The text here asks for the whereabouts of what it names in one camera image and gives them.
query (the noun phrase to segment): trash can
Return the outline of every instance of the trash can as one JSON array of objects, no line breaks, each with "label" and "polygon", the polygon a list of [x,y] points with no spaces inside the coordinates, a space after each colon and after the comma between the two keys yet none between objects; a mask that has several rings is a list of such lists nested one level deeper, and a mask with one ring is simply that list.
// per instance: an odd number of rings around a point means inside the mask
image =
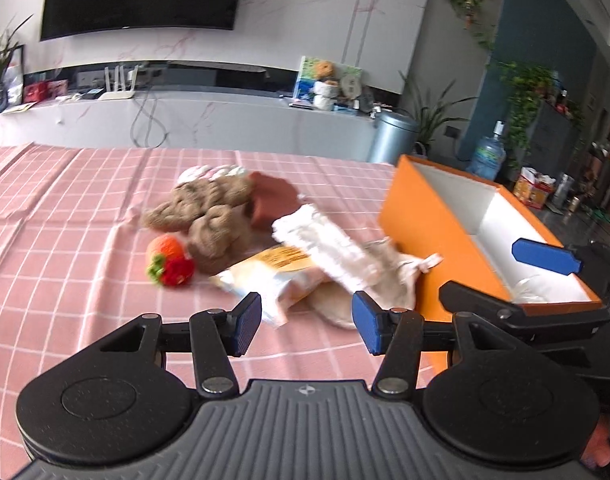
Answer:
[{"label": "trash can", "polygon": [[367,162],[399,163],[403,153],[412,153],[418,137],[416,121],[411,117],[384,110],[376,116],[376,135]]},{"label": "trash can", "polygon": [[554,193],[551,203],[555,207],[562,209],[565,200],[567,200],[569,190],[572,189],[572,186],[574,185],[574,180],[568,174],[563,173],[558,181],[560,184],[558,184],[558,189]]}]

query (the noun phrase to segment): human hand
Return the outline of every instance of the human hand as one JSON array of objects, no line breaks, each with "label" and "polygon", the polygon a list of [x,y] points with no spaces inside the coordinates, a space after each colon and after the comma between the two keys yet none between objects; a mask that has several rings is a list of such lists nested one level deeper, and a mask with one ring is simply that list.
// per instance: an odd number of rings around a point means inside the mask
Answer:
[{"label": "human hand", "polygon": [[607,415],[600,416],[581,460],[585,463],[595,463],[599,467],[610,463],[610,425]]}]

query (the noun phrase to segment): table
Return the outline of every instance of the table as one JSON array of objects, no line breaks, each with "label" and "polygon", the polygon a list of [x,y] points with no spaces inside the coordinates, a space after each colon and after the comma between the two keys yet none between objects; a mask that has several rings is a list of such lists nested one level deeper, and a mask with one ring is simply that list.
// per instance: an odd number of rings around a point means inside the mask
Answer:
[{"label": "table", "polygon": [[[144,251],[156,233],[139,222],[184,169],[234,163],[289,180],[355,240],[383,236],[377,213],[394,171],[384,164],[210,150],[0,148],[0,478],[28,462],[15,402],[32,378],[142,313],[178,322],[236,305],[205,276],[184,289],[148,282]],[[427,363],[419,386],[433,376]],[[307,308],[280,329],[262,324],[247,354],[233,360],[242,388],[249,378],[370,383],[379,364],[357,332]],[[194,386],[188,354],[170,354],[167,369]]]}]

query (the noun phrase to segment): cardboard box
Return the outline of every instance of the cardboard box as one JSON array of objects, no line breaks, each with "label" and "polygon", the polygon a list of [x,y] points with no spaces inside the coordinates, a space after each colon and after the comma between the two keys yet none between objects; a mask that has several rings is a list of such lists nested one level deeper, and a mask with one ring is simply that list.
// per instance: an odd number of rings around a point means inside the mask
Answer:
[{"label": "cardboard box", "polygon": [[543,209],[556,181],[532,168],[522,168],[514,186],[514,196],[525,205]]},{"label": "cardboard box", "polygon": [[[403,253],[425,258],[433,253],[444,260],[421,277],[416,310],[425,319],[449,321],[451,314],[438,300],[439,287],[449,281],[463,283],[503,300],[524,278],[539,279],[547,290],[538,293],[555,309],[543,314],[600,307],[598,297],[575,276],[518,263],[512,244],[518,238],[561,246],[558,239],[508,190],[469,173],[403,155],[387,193],[379,222],[385,234]],[[538,306],[530,308],[537,313]],[[432,354],[435,370],[447,366],[445,355]]]}]

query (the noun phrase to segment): red strawberry toy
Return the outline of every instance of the red strawberry toy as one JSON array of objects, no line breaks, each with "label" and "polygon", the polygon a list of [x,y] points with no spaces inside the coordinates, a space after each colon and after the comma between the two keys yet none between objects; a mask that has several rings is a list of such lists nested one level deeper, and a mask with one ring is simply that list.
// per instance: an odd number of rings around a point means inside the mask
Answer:
[{"label": "red strawberry toy", "polygon": [[183,246],[172,235],[154,238],[148,245],[146,259],[147,275],[159,285],[181,285],[194,274],[194,262],[185,257]]}]

